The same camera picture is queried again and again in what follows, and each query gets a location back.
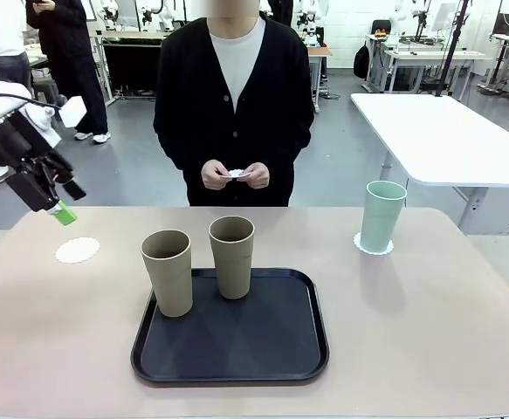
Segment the small wood top desk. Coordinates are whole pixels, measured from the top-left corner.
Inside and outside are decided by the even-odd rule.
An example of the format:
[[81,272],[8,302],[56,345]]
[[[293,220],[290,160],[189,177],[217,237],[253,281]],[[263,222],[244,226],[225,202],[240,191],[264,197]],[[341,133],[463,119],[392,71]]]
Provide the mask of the small wood top desk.
[[319,98],[320,98],[320,79],[321,79],[321,66],[325,58],[331,57],[332,53],[327,47],[309,46],[309,69],[311,76],[311,90],[313,98],[313,108],[315,113],[320,112]]

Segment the bystander black jacket white sneakers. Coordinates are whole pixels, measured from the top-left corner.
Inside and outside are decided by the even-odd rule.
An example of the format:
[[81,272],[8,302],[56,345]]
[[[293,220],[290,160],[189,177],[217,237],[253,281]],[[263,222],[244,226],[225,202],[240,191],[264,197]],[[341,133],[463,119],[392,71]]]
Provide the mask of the bystander black jacket white sneakers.
[[79,96],[86,106],[74,139],[108,142],[106,106],[81,0],[26,0],[25,11],[27,24],[38,31],[59,93],[68,99]]

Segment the white desktop robot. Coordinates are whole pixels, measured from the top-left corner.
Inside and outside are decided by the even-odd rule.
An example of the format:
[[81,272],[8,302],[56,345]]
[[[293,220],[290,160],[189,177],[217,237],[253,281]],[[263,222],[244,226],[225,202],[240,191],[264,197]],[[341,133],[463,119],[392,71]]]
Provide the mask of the white desktop robot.
[[304,45],[309,48],[320,47],[320,35],[317,33],[316,21],[322,18],[319,8],[300,10],[297,16],[297,32]]

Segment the person's right hand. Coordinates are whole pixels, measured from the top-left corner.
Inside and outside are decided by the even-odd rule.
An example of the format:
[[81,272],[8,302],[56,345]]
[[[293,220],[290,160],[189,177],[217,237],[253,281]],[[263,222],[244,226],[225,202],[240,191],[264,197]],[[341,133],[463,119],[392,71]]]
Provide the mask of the person's right hand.
[[230,181],[229,172],[225,166],[217,160],[204,163],[201,170],[203,186],[209,190],[221,190]]

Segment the white scalloped paper coaster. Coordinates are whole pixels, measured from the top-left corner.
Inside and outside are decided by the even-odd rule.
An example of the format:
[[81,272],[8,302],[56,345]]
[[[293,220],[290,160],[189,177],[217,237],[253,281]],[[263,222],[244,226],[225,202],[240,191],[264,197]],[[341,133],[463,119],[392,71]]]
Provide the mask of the white scalloped paper coaster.
[[55,258],[62,264],[78,264],[92,258],[100,249],[100,242],[92,237],[77,237],[61,244]]
[[250,172],[247,172],[245,170],[233,169],[232,171],[229,171],[226,174],[217,173],[217,179],[222,182],[228,181],[246,182],[250,174],[251,174]]
[[388,255],[389,253],[391,253],[394,249],[394,244],[391,240],[389,240],[389,243],[386,247],[386,249],[384,251],[380,251],[380,252],[374,252],[374,251],[369,251],[369,250],[366,250],[362,245],[361,245],[361,233],[360,232],[357,232],[355,235],[354,235],[354,238],[353,238],[353,241],[354,241],[354,246],[359,250],[359,251],[362,251],[363,253],[366,253],[368,255],[371,255],[371,256],[384,256],[384,255]]

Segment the tall tan cup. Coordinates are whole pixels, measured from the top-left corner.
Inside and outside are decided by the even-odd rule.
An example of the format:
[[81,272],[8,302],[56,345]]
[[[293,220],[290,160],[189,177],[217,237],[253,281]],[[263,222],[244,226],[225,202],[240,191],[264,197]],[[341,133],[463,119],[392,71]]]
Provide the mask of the tall tan cup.
[[241,216],[223,216],[209,227],[220,294],[241,299],[250,290],[255,227]]
[[141,255],[157,305],[169,318],[182,317],[193,306],[191,243],[179,230],[160,230],[146,237]]

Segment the narrow white desk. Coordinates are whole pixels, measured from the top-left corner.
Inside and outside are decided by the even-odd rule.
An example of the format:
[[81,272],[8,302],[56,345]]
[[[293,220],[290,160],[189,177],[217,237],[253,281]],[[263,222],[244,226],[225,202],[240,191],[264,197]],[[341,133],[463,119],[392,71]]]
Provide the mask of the narrow white desk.
[[382,86],[389,89],[393,59],[387,52],[399,51],[401,46],[399,37],[394,35],[392,40],[388,40],[387,37],[370,34],[366,36],[365,46],[369,52],[369,64],[366,78],[361,82],[361,86],[369,93],[380,93]]

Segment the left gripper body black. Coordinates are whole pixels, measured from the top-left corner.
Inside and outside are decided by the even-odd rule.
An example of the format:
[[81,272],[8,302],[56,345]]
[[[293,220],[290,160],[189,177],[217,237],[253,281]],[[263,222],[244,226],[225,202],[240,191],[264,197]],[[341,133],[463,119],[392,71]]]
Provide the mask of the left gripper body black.
[[42,163],[54,154],[54,126],[37,124],[24,112],[12,113],[0,124],[0,166],[20,169]]

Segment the person's left hand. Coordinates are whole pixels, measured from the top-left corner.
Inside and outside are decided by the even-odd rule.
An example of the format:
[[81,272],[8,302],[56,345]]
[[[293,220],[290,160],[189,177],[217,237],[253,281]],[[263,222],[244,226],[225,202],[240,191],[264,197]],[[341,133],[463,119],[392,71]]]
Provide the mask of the person's left hand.
[[264,189],[270,183],[269,169],[261,162],[252,163],[242,178],[252,189]]

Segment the black stand pole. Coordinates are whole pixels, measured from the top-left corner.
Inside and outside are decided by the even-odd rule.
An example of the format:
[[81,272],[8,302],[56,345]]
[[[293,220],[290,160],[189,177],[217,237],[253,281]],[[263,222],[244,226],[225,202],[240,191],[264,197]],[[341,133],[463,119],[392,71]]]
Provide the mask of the black stand pole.
[[442,65],[442,71],[440,78],[437,81],[437,89],[434,92],[435,97],[440,97],[442,95],[442,91],[444,90],[444,84],[447,80],[449,70],[451,68],[451,62],[453,60],[457,43],[459,37],[461,35],[462,28],[464,26],[464,22],[466,21],[467,11],[469,6],[473,3],[473,0],[459,0],[458,7],[455,13],[456,23],[454,26],[454,30],[451,36],[451,42],[448,48],[447,55],[444,59],[444,64]]

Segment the desk with black panel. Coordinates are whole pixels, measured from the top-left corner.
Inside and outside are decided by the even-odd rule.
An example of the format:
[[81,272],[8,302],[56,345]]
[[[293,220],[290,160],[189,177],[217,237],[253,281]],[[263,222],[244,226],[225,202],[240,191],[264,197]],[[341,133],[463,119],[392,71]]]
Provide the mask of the desk with black panel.
[[116,100],[155,97],[162,42],[168,36],[147,31],[90,31],[98,54],[98,74],[106,106]]

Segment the grey plastic stool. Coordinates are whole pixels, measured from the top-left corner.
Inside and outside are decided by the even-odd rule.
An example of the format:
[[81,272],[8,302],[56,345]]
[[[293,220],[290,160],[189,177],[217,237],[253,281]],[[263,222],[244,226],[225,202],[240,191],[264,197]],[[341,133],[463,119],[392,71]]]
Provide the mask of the grey plastic stool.
[[53,79],[34,79],[31,82],[31,87],[36,100],[42,100],[53,105],[59,103],[60,94]]

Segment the black backpack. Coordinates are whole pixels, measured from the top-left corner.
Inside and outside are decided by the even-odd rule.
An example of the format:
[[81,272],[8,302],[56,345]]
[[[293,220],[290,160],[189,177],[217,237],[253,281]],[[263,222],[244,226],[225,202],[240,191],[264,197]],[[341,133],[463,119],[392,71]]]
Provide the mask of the black backpack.
[[369,49],[363,45],[354,56],[353,73],[357,78],[367,79],[369,62]]

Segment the person's left forearm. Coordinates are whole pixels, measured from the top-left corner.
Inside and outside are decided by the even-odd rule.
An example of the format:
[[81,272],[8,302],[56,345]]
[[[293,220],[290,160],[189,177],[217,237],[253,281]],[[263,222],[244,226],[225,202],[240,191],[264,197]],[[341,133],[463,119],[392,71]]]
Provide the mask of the person's left forearm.
[[264,151],[262,162],[269,169],[271,180],[276,181],[287,195],[292,193],[295,160],[310,143],[313,120],[312,112],[304,117],[294,117],[288,127],[271,136]]

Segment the tall mint green cup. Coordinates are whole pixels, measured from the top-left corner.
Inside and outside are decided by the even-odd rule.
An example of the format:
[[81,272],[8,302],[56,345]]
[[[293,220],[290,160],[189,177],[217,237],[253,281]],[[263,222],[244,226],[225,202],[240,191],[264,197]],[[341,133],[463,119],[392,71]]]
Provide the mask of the tall mint green cup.
[[406,197],[407,190],[395,182],[379,180],[367,185],[361,226],[361,245],[366,250],[386,249]]

